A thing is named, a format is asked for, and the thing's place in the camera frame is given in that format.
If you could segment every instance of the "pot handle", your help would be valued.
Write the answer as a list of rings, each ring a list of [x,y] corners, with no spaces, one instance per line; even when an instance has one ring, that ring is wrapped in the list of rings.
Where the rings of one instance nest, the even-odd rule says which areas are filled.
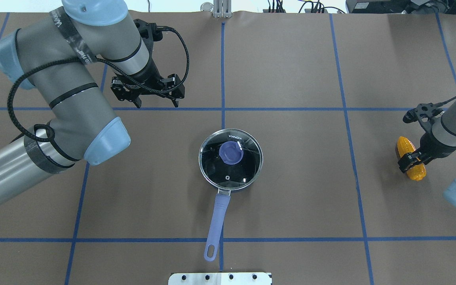
[[[210,221],[209,235],[203,257],[206,261],[214,261],[219,247],[219,238],[221,238],[221,229],[223,228],[224,215],[230,202],[230,195],[218,193],[214,203],[214,213]]]

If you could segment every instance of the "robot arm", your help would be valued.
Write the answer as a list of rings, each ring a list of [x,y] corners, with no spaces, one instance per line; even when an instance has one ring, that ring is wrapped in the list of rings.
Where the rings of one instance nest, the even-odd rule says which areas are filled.
[[[0,40],[0,69],[16,83],[9,96],[10,117],[24,133],[0,150],[0,204],[80,159],[97,165],[129,146],[125,126],[85,65],[110,65],[117,72],[111,89],[137,107],[140,94],[172,99],[175,106],[184,97],[184,80],[176,74],[161,77],[151,57],[152,43],[174,29],[133,21],[123,0],[62,2],[49,18]],[[12,107],[18,84],[36,87],[55,118],[47,125],[22,127]]]
[[[425,134],[420,139],[420,148],[399,160],[399,168],[403,173],[415,165],[447,157],[456,150],[456,102],[444,112],[441,107],[448,102],[420,104],[404,116],[405,123],[418,121]],[[456,207],[456,179],[444,196]]]

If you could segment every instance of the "orange corn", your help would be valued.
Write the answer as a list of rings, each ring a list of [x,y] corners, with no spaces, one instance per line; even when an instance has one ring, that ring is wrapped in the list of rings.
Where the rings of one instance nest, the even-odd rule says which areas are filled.
[[[403,157],[406,153],[412,153],[416,151],[416,148],[409,139],[405,137],[399,137],[397,140],[397,150],[399,151],[400,157]],[[425,166],[423,164],[419,164],[413,166],[410,170],[407,170],[406,174],[409,179],[420,181],[423,179],[423,177],[425,177],[425,175],[427,175],[427,170],[425,170]]]

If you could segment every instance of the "silver metal tube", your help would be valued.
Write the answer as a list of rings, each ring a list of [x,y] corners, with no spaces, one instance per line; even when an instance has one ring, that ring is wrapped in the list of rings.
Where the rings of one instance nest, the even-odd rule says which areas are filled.
[[[51,177],[30,159],[20,138],[0,150],[0,205]]]

